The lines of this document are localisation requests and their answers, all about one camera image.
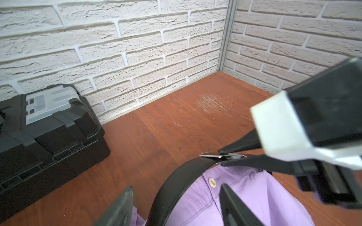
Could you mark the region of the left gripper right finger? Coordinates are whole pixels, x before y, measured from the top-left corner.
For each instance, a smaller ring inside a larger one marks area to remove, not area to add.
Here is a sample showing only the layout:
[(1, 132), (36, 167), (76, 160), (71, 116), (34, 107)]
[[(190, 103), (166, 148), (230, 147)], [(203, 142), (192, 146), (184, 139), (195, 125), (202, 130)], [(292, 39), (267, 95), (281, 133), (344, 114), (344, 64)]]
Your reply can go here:
[(227, 184), (221, 186), (220, 204), (225, 226), (264, 225)]

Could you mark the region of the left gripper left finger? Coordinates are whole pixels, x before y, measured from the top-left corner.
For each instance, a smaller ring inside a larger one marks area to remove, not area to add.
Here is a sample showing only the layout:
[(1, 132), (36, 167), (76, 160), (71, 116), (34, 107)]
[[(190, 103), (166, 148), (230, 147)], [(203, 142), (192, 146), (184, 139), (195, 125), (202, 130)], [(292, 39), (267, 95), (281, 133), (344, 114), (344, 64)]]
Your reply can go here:
[(94, 226), (129, 226), (134, 203), (133, 186), (128, 186), (102, 214)]

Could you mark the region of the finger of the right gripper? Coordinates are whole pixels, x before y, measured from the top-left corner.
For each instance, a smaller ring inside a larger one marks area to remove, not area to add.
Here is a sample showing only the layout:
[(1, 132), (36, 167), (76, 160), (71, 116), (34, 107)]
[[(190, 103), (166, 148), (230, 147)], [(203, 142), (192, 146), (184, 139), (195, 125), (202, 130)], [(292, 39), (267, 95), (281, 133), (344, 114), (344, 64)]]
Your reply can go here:
[(229, 154), (261, 148), (262, 145), (260, 143), (257, 131), (256, 129), (253, 129), (239, 140), (219, 149), (218, 152), (219, 154)]

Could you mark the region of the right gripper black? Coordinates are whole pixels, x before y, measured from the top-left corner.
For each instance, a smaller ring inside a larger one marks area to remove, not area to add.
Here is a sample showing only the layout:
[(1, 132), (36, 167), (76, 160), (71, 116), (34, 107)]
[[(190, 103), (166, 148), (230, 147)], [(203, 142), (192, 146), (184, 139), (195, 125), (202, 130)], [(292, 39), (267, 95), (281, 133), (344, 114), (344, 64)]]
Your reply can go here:
[(295, 176), (299, 189), (326, 205), (362, 208), (362, 186), (351, 169), (317, 160), (286, 162), (267, 155), (227, 159), (224, 167), (245, 166)]

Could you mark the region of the purple trousers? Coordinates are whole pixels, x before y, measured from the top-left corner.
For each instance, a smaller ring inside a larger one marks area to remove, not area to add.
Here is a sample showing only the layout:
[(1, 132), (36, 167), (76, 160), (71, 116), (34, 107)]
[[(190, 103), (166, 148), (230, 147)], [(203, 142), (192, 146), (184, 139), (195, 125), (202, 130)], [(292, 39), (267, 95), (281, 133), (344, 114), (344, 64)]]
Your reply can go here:
[(160, 188), (148, 219), (132, 226), (312, 226), (312, 217), (270, 173), (191, 161)]

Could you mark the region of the black leather belt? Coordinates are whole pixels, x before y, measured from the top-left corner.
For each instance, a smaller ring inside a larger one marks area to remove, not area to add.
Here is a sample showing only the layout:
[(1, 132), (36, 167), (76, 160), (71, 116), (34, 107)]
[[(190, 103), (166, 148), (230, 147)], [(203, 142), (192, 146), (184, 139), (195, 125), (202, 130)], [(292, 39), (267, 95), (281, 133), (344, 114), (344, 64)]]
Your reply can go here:
[(241, 158), (244, 155), (231, 153), (212, 155), (190, 160), (175, 170), (159, 189), (148, 216), (147, 226), (164, 226), (172, 210), (186, 190), (207, 169), (227, 159)]

